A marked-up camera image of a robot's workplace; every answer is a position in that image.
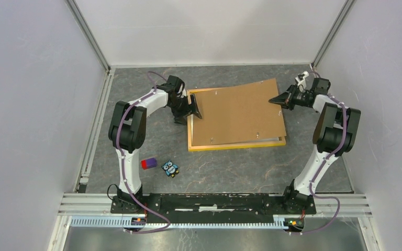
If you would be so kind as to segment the aluminium corner post right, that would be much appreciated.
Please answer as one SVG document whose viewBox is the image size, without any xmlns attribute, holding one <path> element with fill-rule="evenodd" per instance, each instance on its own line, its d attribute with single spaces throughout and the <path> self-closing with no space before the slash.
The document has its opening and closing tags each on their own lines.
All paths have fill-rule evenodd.
<svg viewBox="0 0 402 251">
<path fill-rule="evenodd" d="M 335 39 L 338 31 L 342 27 L 344 21 L 346 20 L 348 14 L 350 13 L 351 9 L 353 8 L 356 0 L 346 0 L 344 1 L 343 6 L 341 7 L 336 19 L 334 20 L 331 28 L 329 29 L 322 45 L 320 46 L 314 60 L 311 62 L 311 68 L 313 70 L 320 64 L 322 59 L 324 58 L 326 52 L 328 51 L 329 47 L 331 46 L 333 40 Z"/>
</svg>

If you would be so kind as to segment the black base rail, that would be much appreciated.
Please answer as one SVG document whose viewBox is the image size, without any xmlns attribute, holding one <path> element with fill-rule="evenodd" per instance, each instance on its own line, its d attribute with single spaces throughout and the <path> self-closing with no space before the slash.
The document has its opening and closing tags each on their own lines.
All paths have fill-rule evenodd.
<svg viewBox="0 0 402 251">
<path fill-rule="evenodd" d="M 312 196 L 298 199 L 270 193 L 151 193 L 140 197 L 140 205 L 114 196 L 113 214 L 145 213 L 147 223 L 272 223 L 275 215 L 314 215 Z"/>
</svg>

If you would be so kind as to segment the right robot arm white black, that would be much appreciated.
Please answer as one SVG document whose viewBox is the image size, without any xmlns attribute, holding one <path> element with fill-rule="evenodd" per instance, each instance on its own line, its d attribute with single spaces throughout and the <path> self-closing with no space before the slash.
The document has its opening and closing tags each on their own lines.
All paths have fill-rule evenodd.
<svg viewBox="0 0 402 251">
<path fill-rule="evenodd" d="M 307 75 L 299 74 L 287 91 L 269 100 L 283 109 L 302 106 L 320 114 L 312 136 L 312 154 L 301 173 L 286 187 L 281 199 L 283 210 L 289 214 L 315 211 L 316 187 L 328 168 L 352 150 L 362 114 L 329 94 L 331 83 L 328 79 L 315 77 L 311 88 L 306 89 Z"/>
</svg>

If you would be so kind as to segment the brown cardboard backing board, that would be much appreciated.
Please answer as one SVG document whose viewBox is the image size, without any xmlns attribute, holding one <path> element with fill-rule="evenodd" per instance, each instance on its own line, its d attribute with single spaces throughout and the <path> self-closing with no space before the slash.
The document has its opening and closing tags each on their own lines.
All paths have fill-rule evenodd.
<svg viewBox="0 0 402 251">
<path fill-rule="evenodd" d="M 286 131 L 276 79 L 232 87 L 192 89 L 203 116 L 193 116 L 195 145 L 228 144 L 278 138 Z"/>
</svg>

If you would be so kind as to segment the red purple block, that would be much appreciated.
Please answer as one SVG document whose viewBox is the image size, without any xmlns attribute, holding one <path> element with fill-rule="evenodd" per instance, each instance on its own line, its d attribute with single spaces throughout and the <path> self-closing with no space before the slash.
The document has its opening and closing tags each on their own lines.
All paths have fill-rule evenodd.
<svg viewBox="0 0 402 251">
<path fill-rule="evenodd" d="M 155 168 L 158 165 L 157 159 L 152 157 L 152 158 L 147 158 L 147 159 L 143 159 L 141 162 L 141 168 L 143 170 L 147 170 L 150 168 Z"/>
</svg>

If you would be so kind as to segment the blue owl figure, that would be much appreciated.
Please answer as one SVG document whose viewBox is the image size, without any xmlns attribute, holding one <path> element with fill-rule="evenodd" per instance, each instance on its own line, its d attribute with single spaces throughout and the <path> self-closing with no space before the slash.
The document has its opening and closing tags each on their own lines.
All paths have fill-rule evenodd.
<svg viewBox="0 0 402 251">
<path fill-rule="evenodd" d="M 179 167 L 171 160 L 167 161 L 161 166 L 162 170 L 166 173 L 168 177 L 174 178 L 180 173 Z"/>
</svg>

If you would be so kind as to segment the aluminium frame rail front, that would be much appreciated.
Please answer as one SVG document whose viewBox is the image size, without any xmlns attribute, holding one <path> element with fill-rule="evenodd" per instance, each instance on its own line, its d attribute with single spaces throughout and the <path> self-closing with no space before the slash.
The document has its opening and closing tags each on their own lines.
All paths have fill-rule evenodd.
<svg viewBox="0 0 402 251">
<path fill-rule="evenodd" d="M 83 250 L 382 250 L 372 214 L 363 195 L 341 198 L 333 223 L 316 237 L 295 238 L 282 233 L 286 216 L 252 221 L 237 216 L 221 221 L 211 207 L 195 211 L 193 218 L 151 223 L 143 214 L 113 214 L 103 194 L 66 193 L 50 238 L 48 250 L 65 250 L 73 227 L 96 229 L 83 239 Z"/>
</svg>

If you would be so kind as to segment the aluminium corner post left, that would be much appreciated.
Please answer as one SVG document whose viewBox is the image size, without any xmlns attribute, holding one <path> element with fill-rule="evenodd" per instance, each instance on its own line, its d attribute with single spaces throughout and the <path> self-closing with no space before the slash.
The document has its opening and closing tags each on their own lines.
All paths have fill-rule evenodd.
<svg viewBox="0 0 402 251">
<path fill-rule="evenodd" d="M 97 43 L 96 38 L 93 35 L 88 23 L 86 22 L 84 15 L 82 14 L 77 2 L 75 0 L 65 0 L 65 3 L 68 5 L 73 17 L 75 18 L 78 26 L 80 27 L 80 29 L 83 32 L 84 36 L 86 37 L 89 45 L 91 46 L 92 50 L 94 51 L 101 66 L 108 73 L 111 70 L 111 66 L 108 63 L 106 57 L 104 56 L 99 44 Z"/>
</svg>

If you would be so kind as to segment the yellow wooden picture frame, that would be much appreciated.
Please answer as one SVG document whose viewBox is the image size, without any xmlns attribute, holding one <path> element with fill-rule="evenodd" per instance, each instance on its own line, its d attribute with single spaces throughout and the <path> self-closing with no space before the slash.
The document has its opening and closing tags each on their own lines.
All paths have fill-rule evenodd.
<svg viewBox="0 0 402 251">
<path fill-rule="evenodd" d="M 215 150 L 233 150 L 233 149 L 248 149 L 248 148 L 259 148 L 259 147 L 273 147 L 273 146 L 284 146 L 286 145 L 287 132 L 284 136 L 271 139 L 246 141 L 246 142 L 236 142 L 228 144 L 210 144 L 210 145 L 195 145 L 193 143 L 193 115 L 187 118 L 187 144 L 188 151 L 215 151 Z"/>
</svg>

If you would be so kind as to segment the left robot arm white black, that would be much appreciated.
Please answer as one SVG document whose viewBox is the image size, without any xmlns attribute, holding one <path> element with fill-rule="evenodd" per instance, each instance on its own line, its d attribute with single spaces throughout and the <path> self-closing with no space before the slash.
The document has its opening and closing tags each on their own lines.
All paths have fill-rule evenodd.
<svg viewBox="0 0 402 251">
<path fill-rule="evenodd" d="M 117 198 L 124 202 L 124 207 L 131 213 L 137 213 L 143 208 L 139 150 L 146 138 L 147 118 L 165 107 L 170 108 L 174 123 L 177 124 L 186 124 L 191 115 L 202 117 L 195 95 L 187 94 L 184 81 L 173 75 L 165 83 L 152 87 L 142 97 L 130 102 L 117 102 L 113 111 L 108 138 L 119 160 Z"/>
</svg>

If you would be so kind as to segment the aluminium corner post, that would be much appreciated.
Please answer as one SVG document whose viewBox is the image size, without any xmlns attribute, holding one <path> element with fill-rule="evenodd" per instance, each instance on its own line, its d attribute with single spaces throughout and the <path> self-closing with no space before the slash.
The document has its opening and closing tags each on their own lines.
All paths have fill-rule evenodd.
<svg viewBox="0 0 402 251">
<path fill-rule="evenodd" d="M 338 31 L 342 27 L 344 21 L 346 20 L 348 14 L 350 13 L 351 9 L 353 8 L 356 0 L 346 0 L 344 1 L 343 6 L 341 7 L 336 19 L 334 20 L 331 28 L 329 29 L 322 45 L 320 46 L 314 60 L 311 62 L 311 68 L 313 70 L 320 64 L 322 59 L 324 58 L 326 52 L 328 51 L 329 47 L 331 46 L 333 40 L 335 39 Z"/>
<path fill-rule="evenodd" d="M 89 45 L 91 46 L 92 50 L 94 51 L 101 66 L 108 73 L 111 70 L 111 66 L 108 63 L 106 57 L 104 56 L 99 44 L 97 43 L 96 38 L 93 35 L 88 23 L 86 22 L 84 15 L 82 14 L 77 2 L 75 0 L 65 0 L 65 3 L 68 5 L 73 17 L 75 18 L 78 26 L 80 27 L 80 29 L 83 32 L 84 36 L 86 37 Z"/>
</svg>

